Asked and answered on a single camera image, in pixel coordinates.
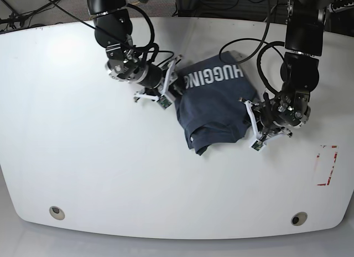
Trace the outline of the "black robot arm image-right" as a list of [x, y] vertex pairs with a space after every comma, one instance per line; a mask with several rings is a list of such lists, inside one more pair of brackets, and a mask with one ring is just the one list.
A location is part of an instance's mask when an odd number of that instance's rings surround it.
[[[263, 136], [286, 132], [288, 126], [300, 127], [308, 122], [311, 92], [319, 83], [319, 57], [322, 55], [326, 7], [332, 0], [288, 0], [285, 41], [267, 43], [270, 28], [270, 5], [266, 27], [256, 50], [244, 61], [256, 56], [256, 67], [267, 91], [263, 101], [251, 104], [250, 119]], [[270, 48], [284, 47], [280, 76], [281, 90], [271, 86], [262, 70], [262, 56]]]

